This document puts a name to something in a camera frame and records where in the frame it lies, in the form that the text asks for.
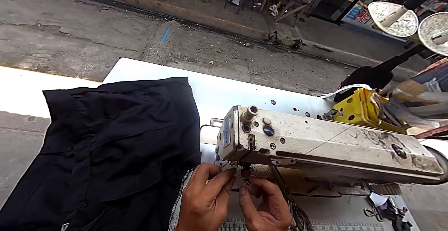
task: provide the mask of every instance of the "finger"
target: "finger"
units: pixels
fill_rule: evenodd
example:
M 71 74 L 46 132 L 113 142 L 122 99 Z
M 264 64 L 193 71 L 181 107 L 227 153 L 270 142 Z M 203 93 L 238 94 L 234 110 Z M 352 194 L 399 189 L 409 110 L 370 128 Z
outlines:
M 227 184 L 222 187 L 220 193 L 218 193 L 218 195 L 216 196 L 216 210 L 218 211 L 217 214 L 219 214 L 222 218 L 225 218 L 227 216 L 228 199 L 230 198 L 230 193 L 232 193 L 232 186 L 236 180 L 237 177 L 231 177 Z
M 255 198 L 257 198 L 257 199 L 260 198 L 262 192 L 263 192 L 263 190 L 259 186 L 255 185 L 255 184 L 250 185 L 249 193 L 254 195 Z
M 248 228 L 254 223 L 261 223 L 261 217 L 250 198 L 250 193 L 244 187 L 240 187 L 240 206 Z
M 229 182 L 232 176 L 235 175 L 236 172 L 236 168 L 231 168 L 216 175 L 204 187 L 204 196 L 207 199 L 214 199 L 218 195 L 218 193 L 221 192 L 221 189 L 227 184 L 227 182 Z
M 265 178 L 250 177 L 249 180 L 263 189 L 263 202 L 269 201 L 270 212 L 277 220 L 290 218 L 288 204 L 276 184 L 269 182 Z
M 195 175 L 196 172 L 198 171 L 199 166 L 200 166 L 200 165 L 196 166 L 196 168 L 194 169 L 193 173 L 191 174 L 191 177 L 190 177 L 190 179 L 188 180 L 188 183 L 187 183 L 187 186 L 185 187 L 185 190 L 187 190 L 187 188 L 190 188 L 191 184 L 193 183 L 194 175 Z
M 202 189 L 208 179 L 212 179 L 222 172 L 221 167 L 208 163 L 202 163 L 194 172 L 191 179 L 191 187 L 195 190 Z
M 280 188 L 269 180 L 251 176 L 249 178 L 249 181 L 256 186 L 259 186 L 266 194 L 272 196 L 281 196 L 283 198 Z

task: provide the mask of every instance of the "hand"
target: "hand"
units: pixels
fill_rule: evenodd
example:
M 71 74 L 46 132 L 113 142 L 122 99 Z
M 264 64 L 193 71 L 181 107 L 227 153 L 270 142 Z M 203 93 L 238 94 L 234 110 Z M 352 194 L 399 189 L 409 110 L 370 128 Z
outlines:
M 217 165 L 199 165 L 182 193 L 175 231 L 217 231 L 227 216 L 235 172 L 235 168 L 223 172 Z
M 249 231 L 286 231 L 291 225 L 291 213 L 280 188 L 265 178 L 250 177 L 250 191 L 240 188 L 240 206 Z M 250 194 L 263 195 L 263 203 L 255 208 Z

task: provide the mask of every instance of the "cracked pavement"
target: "cracked pavement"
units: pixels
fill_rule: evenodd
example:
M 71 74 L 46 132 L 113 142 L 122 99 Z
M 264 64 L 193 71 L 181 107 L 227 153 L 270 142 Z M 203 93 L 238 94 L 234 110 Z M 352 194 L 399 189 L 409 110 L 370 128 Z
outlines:
M 0 66 L 101 82 L 127 57 L 310 95 L 335 90 L 354 70 L 87 0 L 0 2 Z M 0 206 L 40 150 L 49 122 L 0 112 Z M 446 198 L 446 186 L 404 192 L 422 230 L 445 229 L 448 205 L 437 198 Z

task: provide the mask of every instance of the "blue marking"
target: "blue marking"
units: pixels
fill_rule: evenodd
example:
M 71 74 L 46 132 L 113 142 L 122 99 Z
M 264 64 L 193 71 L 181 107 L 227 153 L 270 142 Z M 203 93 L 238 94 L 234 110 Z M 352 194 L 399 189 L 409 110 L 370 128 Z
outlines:
M 168 27 L 167 31 L 165 32 L 165 35 L 162 37 L 162 40 L 160 40 L 160 44 L 162 44 L 165 41 L 165 39 L 167 38 L 167 35 L 168 35 L 168 32 L 169 32 L 170 29 L 171 29 L 171 27 Z

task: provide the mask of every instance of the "black fabric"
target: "black fabric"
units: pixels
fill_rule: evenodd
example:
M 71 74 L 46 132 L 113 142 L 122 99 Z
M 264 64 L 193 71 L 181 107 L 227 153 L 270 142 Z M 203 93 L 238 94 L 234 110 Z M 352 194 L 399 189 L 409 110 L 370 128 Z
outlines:
M 200 163 L 187 78 L 44 91 L 52 123 L 0 230 L 161 230 Z

